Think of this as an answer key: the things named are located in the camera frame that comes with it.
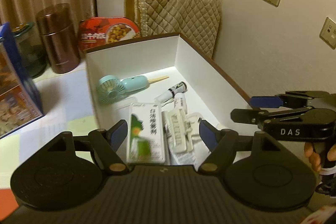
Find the person right hand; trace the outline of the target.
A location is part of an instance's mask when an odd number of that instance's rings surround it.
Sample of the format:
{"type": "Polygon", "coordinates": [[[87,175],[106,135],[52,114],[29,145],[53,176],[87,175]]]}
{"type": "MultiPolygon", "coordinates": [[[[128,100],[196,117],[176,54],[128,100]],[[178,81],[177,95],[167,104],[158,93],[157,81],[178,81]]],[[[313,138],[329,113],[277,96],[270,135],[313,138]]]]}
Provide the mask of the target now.
{"type": "MultiPolygon", "coordinates": [[[[314,152],[312,143],[305,143],[304,155],[309,159],[312,170],[320,173],[322,168],[321,157],[318,153],[314,152]]],[[[328,161],[336,161],[336,144],[334,144],[327,153],[327,159],[328,161]]]]}

